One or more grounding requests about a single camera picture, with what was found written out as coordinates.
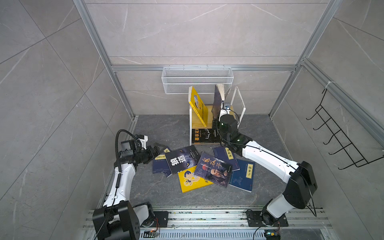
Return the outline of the black book white characters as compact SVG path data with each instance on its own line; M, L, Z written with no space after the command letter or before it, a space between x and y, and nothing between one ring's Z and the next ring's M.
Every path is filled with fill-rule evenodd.
M172 174L177 174L197 165L201 155L195 146L184 147L165 154Z

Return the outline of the purple portrait book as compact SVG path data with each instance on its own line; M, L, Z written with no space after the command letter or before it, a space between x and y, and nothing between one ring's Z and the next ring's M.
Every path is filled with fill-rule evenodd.
M227 188L233 166L206 152L202 152L194 174L206 181Z
M228 91L225 90L224 84L215 85L214 103L212 107L213 120L220 118L222 115L229 114L229 111L225 111L221 109L221 103L225 102L227 94L228 94Z

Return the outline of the yellow cartoon book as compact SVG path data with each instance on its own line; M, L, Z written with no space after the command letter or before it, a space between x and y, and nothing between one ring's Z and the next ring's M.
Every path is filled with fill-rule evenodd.
M182 193L213 185L212 182L196 176L195 170L196 166L178 173Z

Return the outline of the wooden two-tier shelf rack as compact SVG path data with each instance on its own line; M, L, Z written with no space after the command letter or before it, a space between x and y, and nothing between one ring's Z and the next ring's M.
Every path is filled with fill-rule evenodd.
M216 85L214 103L206 105L195 88L189 87L190 145L219 144L218 125L224 115L233 116L240 125L246 112L244 99L238 87L230 102L224 100L228 93L223 93L222 85Z

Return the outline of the black wall hook rack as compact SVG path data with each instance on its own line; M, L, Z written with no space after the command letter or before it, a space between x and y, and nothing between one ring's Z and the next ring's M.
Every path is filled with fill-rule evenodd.
M384 156L378 157L374 160L368 160L363 153L358 149L358 147L354 144L354 142L349 138L347 133L343 130L343 128L336 122L336 120L332 117L332 115L325 109L323 101L327 94L327 89L322 91L322 98L320 103L315 108L314 114L306 118L307 121L311 121L313 118L321 120L322 124L317 128L313 128L313 131L318 131L322 128L327 129L331 136L327 142L323 142L324 146L329 145L332 142L336 142L338 144L338 148L333 152L328 152L329 156L334 156L340 152L345 153L348 160L351 162L345 167L338 167L338 170L345 170L350 167L361 168L363 166L372 164L379 160L383 160Z

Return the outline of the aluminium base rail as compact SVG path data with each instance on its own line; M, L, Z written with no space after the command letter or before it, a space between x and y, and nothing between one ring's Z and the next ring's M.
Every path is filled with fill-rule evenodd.
M154 207L157 220L141 240L336 240L326 213L288 211L272 226L257 217L261 206Z

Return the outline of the navy book yellow label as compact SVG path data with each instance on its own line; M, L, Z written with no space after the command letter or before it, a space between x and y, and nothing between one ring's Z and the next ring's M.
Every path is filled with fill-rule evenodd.
M238 163L238 160L236 159L235 155L232 153L232 151L229 150L227 147L217 147L214 148L214 156L233 167L233 172L240 170L240 166Z

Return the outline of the blue book yellow label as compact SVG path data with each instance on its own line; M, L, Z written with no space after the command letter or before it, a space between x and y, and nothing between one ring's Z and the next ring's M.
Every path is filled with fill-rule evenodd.
M229 185L251 193L253 189L255 162L237 160L240 169L231 175Z

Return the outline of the black book lower shelf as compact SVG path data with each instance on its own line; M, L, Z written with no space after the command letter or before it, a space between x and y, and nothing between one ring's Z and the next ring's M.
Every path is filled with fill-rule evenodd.
M192 144L219 144L221 138L217 130L213 129L192 129Z

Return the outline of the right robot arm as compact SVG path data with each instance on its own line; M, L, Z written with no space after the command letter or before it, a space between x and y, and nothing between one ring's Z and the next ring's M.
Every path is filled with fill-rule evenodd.
M213 128L232 153L261 165L287 184L281 194L263 207L260 213L263 225L277 224L286 212L305 209L309 203L315 204L313 194L318 185L309 163L285 159L241 134L236 117L225 110L220 111L219 116L213 120Z

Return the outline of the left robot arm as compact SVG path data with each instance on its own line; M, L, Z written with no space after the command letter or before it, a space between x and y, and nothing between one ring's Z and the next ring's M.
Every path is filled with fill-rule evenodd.
M147 164L160 154L158 146L147 146L148 137L115 143L114 179L103 206L93 213L96 240L137 240L141 227L158 226L149 202L133 206L130 193L139 164Z

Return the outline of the dark blue book left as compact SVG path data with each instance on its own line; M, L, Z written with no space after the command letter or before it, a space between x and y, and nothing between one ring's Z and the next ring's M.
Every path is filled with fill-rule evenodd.
M152 173L163 173L168 178L172 175L172 172L168 165L165 153L171 152L171 149L168 146L162 146L161 151L163 153L155 157L155 159L152 161Z

